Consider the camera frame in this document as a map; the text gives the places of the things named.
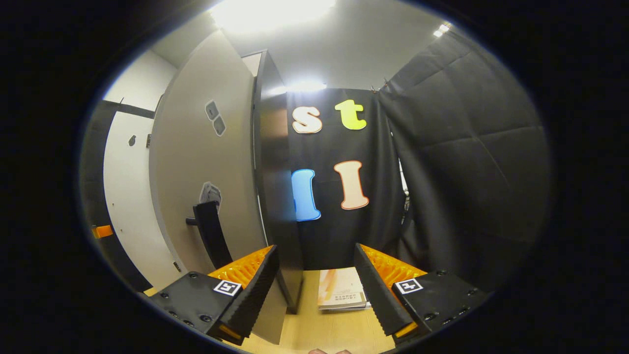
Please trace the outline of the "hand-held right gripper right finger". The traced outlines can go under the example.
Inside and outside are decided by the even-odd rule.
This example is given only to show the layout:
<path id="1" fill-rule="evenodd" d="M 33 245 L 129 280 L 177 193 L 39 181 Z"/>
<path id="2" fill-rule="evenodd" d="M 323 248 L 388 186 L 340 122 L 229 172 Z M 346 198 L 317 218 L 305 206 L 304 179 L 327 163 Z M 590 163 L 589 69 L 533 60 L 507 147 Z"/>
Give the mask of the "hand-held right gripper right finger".
<path id="1" fill-rule="evenodd" d="M 359 243 L 353 264 L 384 334 L 396 345 L 453 325 L 489 297 L 450 271 L 426 272 Z"/>

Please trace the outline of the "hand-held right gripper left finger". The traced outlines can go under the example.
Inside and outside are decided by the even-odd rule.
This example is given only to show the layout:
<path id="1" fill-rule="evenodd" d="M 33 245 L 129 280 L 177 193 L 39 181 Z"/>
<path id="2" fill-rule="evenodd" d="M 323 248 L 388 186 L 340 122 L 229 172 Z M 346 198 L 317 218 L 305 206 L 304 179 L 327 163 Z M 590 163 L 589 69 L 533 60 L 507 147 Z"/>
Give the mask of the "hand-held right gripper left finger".
<path id="1" fill-rule="evenodd" d="M 242 345 L 280 267 L 270 245 L 209 274 L 191 271 L 148 296 L 160 311 L 216 340 Z"/>

